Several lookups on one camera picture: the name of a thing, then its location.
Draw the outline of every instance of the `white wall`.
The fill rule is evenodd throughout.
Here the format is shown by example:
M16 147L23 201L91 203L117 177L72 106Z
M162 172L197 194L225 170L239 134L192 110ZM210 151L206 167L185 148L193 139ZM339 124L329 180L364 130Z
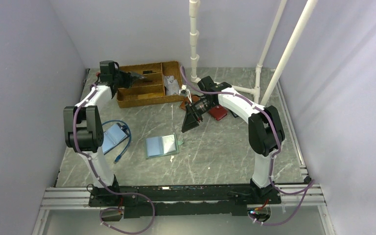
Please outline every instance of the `white wall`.
M32 233L85 70L48 0L0 0L0 235Z
M281 85L337 233L376 234L376 0L319 1Z
M51 0L89 68L177 60L190 67L188 0ZM265 66L276 67L305 0L291 0ZM279 0L202 0L199 67L255 67Z

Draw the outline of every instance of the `wooden tray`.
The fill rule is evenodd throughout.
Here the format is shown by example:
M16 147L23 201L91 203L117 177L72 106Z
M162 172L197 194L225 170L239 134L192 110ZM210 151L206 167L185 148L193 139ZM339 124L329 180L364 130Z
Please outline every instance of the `wooden tray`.
M143 71L152 71L152 73L144 74L147 78L136 81L131 88L118 89L117 103L121 108L171 103L184 99L184 97L180 95L165 95L163 75L173 75L178 81L179 87L182 85L179 63L177 61L122 66L120 69L126 72L133 71L140 74L143 74Z

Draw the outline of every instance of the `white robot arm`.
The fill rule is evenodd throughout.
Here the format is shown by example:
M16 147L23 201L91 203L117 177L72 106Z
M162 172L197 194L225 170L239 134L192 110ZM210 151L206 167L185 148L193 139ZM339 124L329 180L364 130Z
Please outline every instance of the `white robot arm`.
M110 170L101 148L103 144L103 128L98 109L101 109L115 96L118 88L130 88L134 81L143 78L145 78L143 75L119 70L118 64L114 61L102 61L100 62L100 81L92 85L90 93L82 101L64 109L66 144L68 147L73 148L75 152L78 151L74 143L73 126L86 121L86 126L76 127L76 140L79 149L85 154L79 153L79 155L90 169L93 185L97 188L103 188L103 185L94 175L89 165L89 160L92 161L101 181L107 186L112 186L115 180L115 176ZM74 119L78 107L80 109L76 119Z
M249 126L249 144L256 153L255 169L252 177L253 182L259 187L264 188L270 185L268 178L270 170L270 159L278 149L273 131L270 127L265 127L266 117L254 107L265 110L269 113L279 138L284 140L284 130L280 121L279 113L273 106L264 107L236 96L238 92L228 83L216 84L208 76L198 82L200 89L206 93L223 92L230 94L206 94L193 104L186 103L186 115L182 126L182 132L188 131L199 125L202 120L201 115L209 111L216 105L226 107L241 117Z

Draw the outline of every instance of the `floor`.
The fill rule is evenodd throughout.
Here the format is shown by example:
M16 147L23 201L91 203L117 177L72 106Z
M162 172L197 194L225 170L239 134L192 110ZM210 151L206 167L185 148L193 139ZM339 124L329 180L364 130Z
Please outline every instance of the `floor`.
M82 98L87 95L90 84L95 82L95 73L90 70ZM198 77L211 76L214 81L226 81L246 88L254 87L254 68L198 68ZM263 95L273 73L263 68L261 74L261 94ZM106 154L111 169L122 186L145 185L201 185L248 183L254 171L255 155L248 144L247 124L239 117L228 114L221 121L210 115L203 115L203 122L188 132L181 132L185 112L180 103L167 103L121 109L116 99L110 100L100 111L101 121L120 119L132 131L132 142L117 164L116 156L125 143ZM276 88L268 105L274 105L280 113L286 132L282 152L276 159L274 179L277 183L298 183L303 178L300 171L298 150L285 111L282 96ZM180 153L146 159L145 138L175 133L183 139ZM67 148L57 180L57 187L84 187L92 183L90 172L84 161Z

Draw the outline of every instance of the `red object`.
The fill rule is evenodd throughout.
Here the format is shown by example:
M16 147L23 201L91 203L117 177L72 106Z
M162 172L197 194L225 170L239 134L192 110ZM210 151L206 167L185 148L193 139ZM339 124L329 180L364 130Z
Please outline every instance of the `red object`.
M217 105L214 108L210 109L208 113L211 114L211 116L213 116L215 120L220 121L227 115L227 110L223 106Z

